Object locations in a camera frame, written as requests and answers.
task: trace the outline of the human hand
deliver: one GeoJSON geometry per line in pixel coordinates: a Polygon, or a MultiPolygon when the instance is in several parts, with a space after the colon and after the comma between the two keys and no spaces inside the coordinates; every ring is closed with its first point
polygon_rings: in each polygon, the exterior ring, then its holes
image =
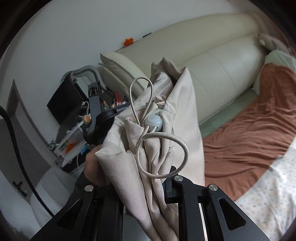
{"type": "Polygon", "coordinates": [[[85,177],[98,187],[105,185],[103,168],[95,156],[95,153],[101,149],[101,146],[102,145],[96,146],[86,155],[84,166],[85,177]]]}

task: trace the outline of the orange blanket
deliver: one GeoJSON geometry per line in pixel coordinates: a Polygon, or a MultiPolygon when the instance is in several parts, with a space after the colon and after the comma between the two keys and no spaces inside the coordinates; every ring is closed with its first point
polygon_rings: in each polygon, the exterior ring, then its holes
{"type": "Polygon", "coordinates": [[[258,98],[203,140],[205,184],[237,200],[285,154],[295,134],[296,73],[267,64],[258,98]]]}

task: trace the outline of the silver screw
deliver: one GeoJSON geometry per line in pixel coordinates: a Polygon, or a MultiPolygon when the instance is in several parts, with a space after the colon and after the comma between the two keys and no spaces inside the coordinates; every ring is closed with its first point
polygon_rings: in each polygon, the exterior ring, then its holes
{"type": "Polygon", "coordinates": [[[210,184],[209,185],[209,189],[212,190],[212,191],[217,191],[218,190],[218,187],[215,184],[210,184]]]}
{"type": "Polygon", "coordinates": [[[183,177],[182,176],[175,176],[174,177],[174,179],[175,179],[175,181],[177,181],[177,182],[181,182],[181,181],[183,181],[183,177]]]}
{"type": "Polygon", "coordinates": [[[91,192],[94,189],[94,187],[92,185],[87,185],[84,190],[87,192],[91,192]]]}

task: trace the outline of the beige leather sofa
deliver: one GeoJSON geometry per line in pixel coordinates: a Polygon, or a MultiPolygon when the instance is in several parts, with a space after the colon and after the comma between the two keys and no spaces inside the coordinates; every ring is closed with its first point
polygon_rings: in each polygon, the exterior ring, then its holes
{"type": "MultiPolygon", "coordinates": [[[[118,52],[101,53],[103,80],[128,96],[137,76],[150,77],[152,62],[168,57],[179,69],[190,70],[199,123],[232,103],[254,83],[266,50],[256,34],[268,33],[257,13],[220,14],[185,20],[160,29],[118,52]]],[[[140,80],[136,98],[147,87],[140,80]]]]}

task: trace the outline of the white polka dot fabric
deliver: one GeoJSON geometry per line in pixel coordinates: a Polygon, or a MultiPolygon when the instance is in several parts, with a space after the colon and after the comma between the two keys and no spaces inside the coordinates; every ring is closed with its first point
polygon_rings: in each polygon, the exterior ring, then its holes
{"type": "Polygon", "coordinates": [[[271,241],[281,239],[296,217],[296,138],[236,204],[271,241]]]}

